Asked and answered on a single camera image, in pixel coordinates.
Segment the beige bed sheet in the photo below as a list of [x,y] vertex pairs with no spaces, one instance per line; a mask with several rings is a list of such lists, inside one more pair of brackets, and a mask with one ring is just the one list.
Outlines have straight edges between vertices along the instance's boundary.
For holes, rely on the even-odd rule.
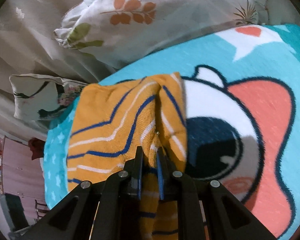
[[81,0],[6,0],[0,8],[0,133],[45,139],[47,123],[14,117],[11,75],[43,74],[95,83],[114,69],[55,40],[63,16]]

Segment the dark metal chair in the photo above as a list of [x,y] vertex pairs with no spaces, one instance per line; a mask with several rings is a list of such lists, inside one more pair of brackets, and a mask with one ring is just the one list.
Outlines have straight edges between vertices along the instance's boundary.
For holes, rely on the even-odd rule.
[[35,208],[35,212],[36,212],[36,216],[37,216],[36,220],[40,220],[50,211],[50,209],[47,206],[45,200],[35,199],[34,201],[35,201],[34,208]]

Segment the bird print white pillow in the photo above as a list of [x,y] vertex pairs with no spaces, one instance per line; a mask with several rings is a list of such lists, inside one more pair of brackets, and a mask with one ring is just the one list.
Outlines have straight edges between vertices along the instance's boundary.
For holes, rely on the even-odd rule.
[[24,121],[52,120],[80,95],[81,81],[39,74],[11,75],[14,117]]

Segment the dark red cloth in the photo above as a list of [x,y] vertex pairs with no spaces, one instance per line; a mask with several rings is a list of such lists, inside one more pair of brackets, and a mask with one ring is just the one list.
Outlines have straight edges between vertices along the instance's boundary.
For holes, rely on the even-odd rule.
[[38,138],[32,138],[28,141],[28,147],[32,152],[32,160],[44,157],[44,146],[45,142]]

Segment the mustard striped knit sweater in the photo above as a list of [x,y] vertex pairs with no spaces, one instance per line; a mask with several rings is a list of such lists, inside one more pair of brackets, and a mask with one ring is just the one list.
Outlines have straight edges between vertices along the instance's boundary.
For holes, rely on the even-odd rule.
[[143,239],[177,239],[176,202],[159,200],[157,151],[185,170],[187,132],[183,82],[178,72],[111,86],[92,84],[79,97],[67,153],[68,189],[98,183],[123,169],[141,146],[148,171],[142,178]]

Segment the leaf print white pillow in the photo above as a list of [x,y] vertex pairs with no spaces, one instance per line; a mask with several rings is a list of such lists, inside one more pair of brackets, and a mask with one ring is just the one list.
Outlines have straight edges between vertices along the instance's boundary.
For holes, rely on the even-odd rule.
[[55,29],[64,48],[113,68],[203,35],[268,18],[267,0],[82,0]]

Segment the turquoise cartoon fleece blanket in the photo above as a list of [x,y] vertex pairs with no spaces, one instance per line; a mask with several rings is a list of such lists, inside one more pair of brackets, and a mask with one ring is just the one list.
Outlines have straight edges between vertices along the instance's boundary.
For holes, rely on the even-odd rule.
[[[185,170],[218,180],[278,239],[300,227],[300,27],[236,27],[151,54],[101,81],[178,72]],[[68,189],[67,153],[79,97],[53,120],[44,149],[45,201]]]

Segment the pink wardrobe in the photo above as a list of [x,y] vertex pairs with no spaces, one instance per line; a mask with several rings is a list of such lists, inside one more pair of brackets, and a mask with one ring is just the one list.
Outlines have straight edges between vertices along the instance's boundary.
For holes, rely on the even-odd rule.
[[34,200],[44,200],[42,159],[31,157],[28,146],[0,135],[0,231],[5,237],[34,224]]

